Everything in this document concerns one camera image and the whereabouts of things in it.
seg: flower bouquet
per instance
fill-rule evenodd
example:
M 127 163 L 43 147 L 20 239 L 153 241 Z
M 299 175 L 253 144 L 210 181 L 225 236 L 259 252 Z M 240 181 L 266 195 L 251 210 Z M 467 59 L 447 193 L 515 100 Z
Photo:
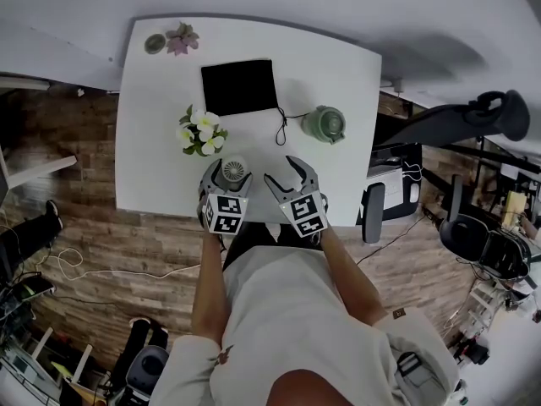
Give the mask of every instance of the flower bouquet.
M 220 118 L 213 112 L 193 111 L 190 105 L 179 123 L 177 138 L 186 155 L 197 152 L 200 156 L 210 156 L 221 151 L 227 131 L 220 128 Z

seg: person's leg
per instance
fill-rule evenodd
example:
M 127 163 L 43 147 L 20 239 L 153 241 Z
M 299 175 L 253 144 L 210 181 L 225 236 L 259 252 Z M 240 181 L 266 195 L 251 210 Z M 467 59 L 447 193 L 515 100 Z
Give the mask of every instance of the person's leg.
M 133 322 L 132 331 L 129 334 L 124 351 L 118 357 L 115 368 L 111 374 L 112 392 L 117 392 L 124 385 L 126 385 L 126 375 L 128 374 L 129 366 L 131 366 L 137 354 L 145 346 L 146 336 L 149 333 L 149 329 L 149 319 L 140 318 Z
M 240 255 L 255 246 L 276 245 L 269 229 L 262 222 L 244 222 L 237 236 L 229 245 L 223 270 L 233 263 Z
M 24 221 L 0 235 L 0 242 L 6 251 L 9 265 L 15 270 L 21 261 L 50 244 L 62 230 L 56 205 L 46 203 L 46 214 Z
M 305 248 L 307 250 L 322 251 L 320 244 L 313 244 L 313 238 L 301 238 L 291 224 L 280 224 L 280 235 L 278 245 L 282 247 Z
M 164 350 L 167 349 L 167 339 L 169 338 L 169 333 L 166 328 L 163 326 L 153 326 L 152 327 L 152 337 L 149 341 L 149 346 L 160 346 Z

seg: round fan grille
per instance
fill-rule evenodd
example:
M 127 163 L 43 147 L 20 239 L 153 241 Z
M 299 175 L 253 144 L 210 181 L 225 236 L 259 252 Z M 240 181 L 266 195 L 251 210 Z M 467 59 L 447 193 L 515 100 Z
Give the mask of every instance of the round fan grille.
M 227 180 L 237 182 L 244 177 L 244 165 L 239 161 L 231 161 L 223 166 L 223 175 Z

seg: white flower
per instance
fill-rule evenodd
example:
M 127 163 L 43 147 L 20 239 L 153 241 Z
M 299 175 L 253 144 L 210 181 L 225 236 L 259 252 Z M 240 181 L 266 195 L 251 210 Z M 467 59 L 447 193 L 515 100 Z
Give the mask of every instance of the white flower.
M 205 155 L 212 155 L 216 149 L 220 149 L 223 146 L 225 139 L 218 135 L 217 137 L 211 138 L 212 134 L 207 134 L 204 132 L 199 133 L 199 138 L 201 141 L 206 141 L 201 147 L 201 151 Z
M 188 128 L 177 128 L 177 138 L 180 140 L 180 145 L 183 149 L 194 145 L 194 133 Z
M 189 120 L 202 133 L 213 133 L 214 127 L 220 123 L 220 118 L 213 112 L 204 112 L 203 110 L 195 110 Z

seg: forearm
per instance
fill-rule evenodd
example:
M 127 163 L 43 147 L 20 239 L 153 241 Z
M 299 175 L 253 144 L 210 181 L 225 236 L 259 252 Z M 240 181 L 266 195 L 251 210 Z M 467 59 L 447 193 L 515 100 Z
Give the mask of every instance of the forearm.
M 192 333 L 210 338 L 221 346 L 230 313 L 221 271 L 220 241 L 216 235 L 205 231 L 192 311 Z
M 385 317 L 378 290 L 355 264 L 331 226 L 321 234 L 321 248 L 349 315 L 371 326 Z

